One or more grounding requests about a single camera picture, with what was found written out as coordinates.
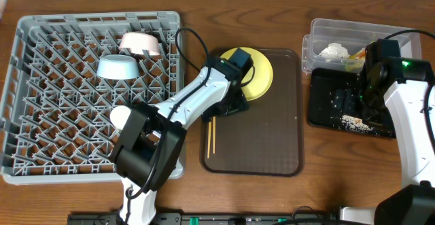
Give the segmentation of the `green orange snack wrapper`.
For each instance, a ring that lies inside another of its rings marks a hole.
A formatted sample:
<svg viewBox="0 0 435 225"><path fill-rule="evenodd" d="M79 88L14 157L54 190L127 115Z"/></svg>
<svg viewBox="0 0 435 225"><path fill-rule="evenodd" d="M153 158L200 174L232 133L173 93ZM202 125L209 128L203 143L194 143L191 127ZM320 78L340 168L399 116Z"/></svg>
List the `green orange snack wrapper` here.
<svg viewBox="0 0 435 225"><path fill-rule="evenodd" d="M354 55L349 57L350 62L345 64L345 71L348 72L358 72L364 66L366 59L366 50L362 48L360 51L356 52Z"/></svg>

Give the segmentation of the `white pink bowl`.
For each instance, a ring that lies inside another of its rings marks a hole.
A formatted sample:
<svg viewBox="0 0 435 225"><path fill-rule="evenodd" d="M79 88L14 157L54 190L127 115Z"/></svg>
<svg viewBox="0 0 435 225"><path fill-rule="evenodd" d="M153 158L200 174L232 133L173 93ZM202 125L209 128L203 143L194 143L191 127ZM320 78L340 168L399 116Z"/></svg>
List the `white pink bowl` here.
<svg viewBox="0 0 435 225"><path fill-rule="evenodd" d="M122 37L120 48L129 49L134 54L144 55L147 51L150 56L159 56L158 39L146 33L129 32Z"/></svg>

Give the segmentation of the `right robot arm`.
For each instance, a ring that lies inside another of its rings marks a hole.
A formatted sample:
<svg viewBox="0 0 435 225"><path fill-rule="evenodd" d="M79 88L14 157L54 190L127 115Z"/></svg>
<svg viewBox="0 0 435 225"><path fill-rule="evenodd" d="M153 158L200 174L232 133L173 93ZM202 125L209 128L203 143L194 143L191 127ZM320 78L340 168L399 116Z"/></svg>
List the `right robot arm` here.
<svg viewBox="0 0 435 225"><path fill-rule="evenodd" d="M398 41L366 47L362 100L387 111L400 153L402 188L375 208L343 207L338 224L434 223L434 72L424 60L404 58Z"/></svg>

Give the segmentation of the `wooden chopstick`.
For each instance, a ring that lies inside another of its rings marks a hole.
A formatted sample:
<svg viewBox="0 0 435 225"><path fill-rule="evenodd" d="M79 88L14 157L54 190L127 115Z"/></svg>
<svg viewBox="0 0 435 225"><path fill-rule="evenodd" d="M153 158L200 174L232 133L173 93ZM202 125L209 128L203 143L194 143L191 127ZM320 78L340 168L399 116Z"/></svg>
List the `wooden chopstick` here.
<svg viewBox="0 0 435 225"><path fill-rule="evenodd" d="M216 117L214 116L212 119L212 150L213 150L213 154L215 154L215 141L216 140Z"/></svg>
<svg viewBox="0 0 435 225"><path fill-rule="evenodd" d="M210 157L210 151L211 151L211 134L212 134L212 122L208 122L207 127L208 133L207 133L207 158Z"/></svg>

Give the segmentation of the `light blue bowl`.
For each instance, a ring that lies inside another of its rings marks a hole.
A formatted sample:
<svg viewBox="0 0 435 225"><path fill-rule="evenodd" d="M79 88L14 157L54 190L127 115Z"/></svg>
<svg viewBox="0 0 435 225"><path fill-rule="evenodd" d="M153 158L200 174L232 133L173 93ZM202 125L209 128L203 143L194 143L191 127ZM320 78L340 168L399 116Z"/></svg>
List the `light blue bowl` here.
<svg viewBox="0 0 435 225"><path fill-rule="evenodd" d="M139 77L138 62L130 56L108 54L98 63L97 75L111 80L131 80Z"/></svg>

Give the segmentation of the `white tissue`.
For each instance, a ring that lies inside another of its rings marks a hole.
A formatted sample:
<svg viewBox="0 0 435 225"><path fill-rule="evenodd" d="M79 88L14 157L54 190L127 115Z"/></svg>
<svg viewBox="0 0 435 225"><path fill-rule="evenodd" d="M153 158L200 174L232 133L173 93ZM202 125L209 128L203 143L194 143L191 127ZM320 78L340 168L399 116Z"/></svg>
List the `white tissue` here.
<svg viewBox="0 0 435 225"><path fill-rule="evenodd" d="M341 59L341 58L349 58L350 55L348 53L348 49L343 47L338 43L328 44L327 48L324 48L320 53L320 57L324 57L326 62L330 62L332 60Z"/></svg>

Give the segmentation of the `white plastic cup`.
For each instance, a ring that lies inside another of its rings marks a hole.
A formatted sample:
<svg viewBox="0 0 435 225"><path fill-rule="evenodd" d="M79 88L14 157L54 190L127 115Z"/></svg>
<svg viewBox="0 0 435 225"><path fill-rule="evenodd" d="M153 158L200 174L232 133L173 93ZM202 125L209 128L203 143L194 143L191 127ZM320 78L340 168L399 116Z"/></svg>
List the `white plastic cup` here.
<svg viewBox="0 0 435 225"><path fill-rule="evenodd" d="M122 130L124 128L131 111L132 109L125 105L119 105L112 109L109 119L116 129Z"/></svg>

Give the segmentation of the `yellow round plate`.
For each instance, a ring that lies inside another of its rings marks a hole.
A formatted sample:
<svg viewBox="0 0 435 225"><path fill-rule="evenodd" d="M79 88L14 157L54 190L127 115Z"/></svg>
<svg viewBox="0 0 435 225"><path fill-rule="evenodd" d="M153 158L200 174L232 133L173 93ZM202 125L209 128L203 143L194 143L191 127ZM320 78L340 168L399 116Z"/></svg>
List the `yellow round plate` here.
<svg viewBox="0 0 435 225"><path fill-rule="evenodd" d="M261 51L247 47L240 47L240 49L248 53L254 63L253 68L242 79L243 83L249 82L249 84L241 89L244 99L253 101L264 95L271 87L273 68L269 59Z"/></svg>

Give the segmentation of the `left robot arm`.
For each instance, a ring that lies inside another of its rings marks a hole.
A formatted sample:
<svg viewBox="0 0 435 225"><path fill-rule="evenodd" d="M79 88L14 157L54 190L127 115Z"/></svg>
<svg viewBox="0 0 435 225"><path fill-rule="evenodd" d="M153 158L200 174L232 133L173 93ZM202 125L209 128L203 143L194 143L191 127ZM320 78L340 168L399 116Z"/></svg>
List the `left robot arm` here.
<svg viewBox="0 0 435 225"><path fill-rule="evenodd" d="M121 224L149 224L156 192L175 169L187 134L197 119L212 120L249 108L242 91L254 71L250 53L237 48L229 58L208 57L198 76L166 101L129 109L109 156L124 186Z"/></svg>

